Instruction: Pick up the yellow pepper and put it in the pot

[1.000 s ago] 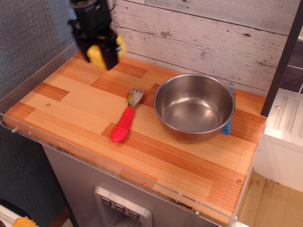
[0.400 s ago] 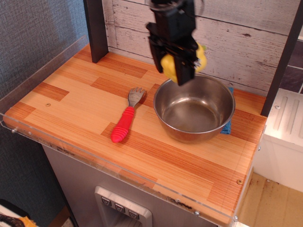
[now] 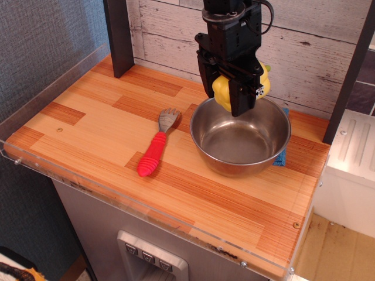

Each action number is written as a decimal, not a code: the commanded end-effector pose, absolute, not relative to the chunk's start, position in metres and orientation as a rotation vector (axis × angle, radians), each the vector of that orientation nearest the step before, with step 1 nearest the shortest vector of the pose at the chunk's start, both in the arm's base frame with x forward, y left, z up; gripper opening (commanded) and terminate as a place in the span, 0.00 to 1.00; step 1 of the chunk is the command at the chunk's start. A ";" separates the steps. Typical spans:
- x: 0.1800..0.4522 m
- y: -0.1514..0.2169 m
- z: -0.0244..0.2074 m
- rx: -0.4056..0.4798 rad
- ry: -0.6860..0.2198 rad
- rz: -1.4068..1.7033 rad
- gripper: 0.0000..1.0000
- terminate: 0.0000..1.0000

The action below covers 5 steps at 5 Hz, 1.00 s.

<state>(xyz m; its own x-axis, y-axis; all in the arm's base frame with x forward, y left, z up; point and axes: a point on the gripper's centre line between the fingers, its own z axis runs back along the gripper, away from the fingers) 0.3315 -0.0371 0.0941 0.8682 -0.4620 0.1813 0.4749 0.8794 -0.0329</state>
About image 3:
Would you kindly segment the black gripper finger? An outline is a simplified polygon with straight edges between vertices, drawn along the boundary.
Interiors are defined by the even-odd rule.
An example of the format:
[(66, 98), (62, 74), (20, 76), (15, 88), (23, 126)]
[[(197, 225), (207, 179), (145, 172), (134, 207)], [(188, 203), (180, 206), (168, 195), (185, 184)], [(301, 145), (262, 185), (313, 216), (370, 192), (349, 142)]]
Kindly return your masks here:
[(260, 79), (240, 79), (229, 80), (229, 96), (231, 114), (238, 117), (241, 114), (253, 109), (257, 98), (265, 95), (265, 86), (260, 83)]
[(213, 82), (221, 75), (220, 68), (226, 68), (227, 63), (224, 61), (210, 61), (209, 59), (204, 58), (202, 55), (198, 55), (197, 60), (204, 90), (209, 98), (213, 98)]

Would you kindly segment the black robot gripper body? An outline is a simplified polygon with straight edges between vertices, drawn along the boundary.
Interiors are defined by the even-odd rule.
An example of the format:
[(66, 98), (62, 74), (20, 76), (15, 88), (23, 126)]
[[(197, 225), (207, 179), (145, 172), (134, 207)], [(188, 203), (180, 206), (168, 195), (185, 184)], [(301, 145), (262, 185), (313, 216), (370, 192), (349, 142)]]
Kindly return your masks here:
[(255, 54), (261, 47), (261, 9), (204, 8), (202, 18), (207, 33), (195, 36), (197, 55), (227, 63), (226, 68), (220, 68), (220, 74), (229, 80), (260, 79), (264, 71)]

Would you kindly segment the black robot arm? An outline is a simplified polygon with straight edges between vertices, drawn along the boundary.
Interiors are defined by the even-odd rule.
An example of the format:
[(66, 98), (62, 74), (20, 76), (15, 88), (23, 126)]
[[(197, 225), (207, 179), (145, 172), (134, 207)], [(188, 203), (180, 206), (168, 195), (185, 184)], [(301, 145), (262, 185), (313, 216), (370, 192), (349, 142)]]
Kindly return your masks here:
[(208, 97), (220, 76), (229, 80), (231, 114), (253, 109), (264, 70), (256, 58), (261, 47), (261, 1), (205, 1), (202, 18), (207, 33), (198, 33), (197, 60)]

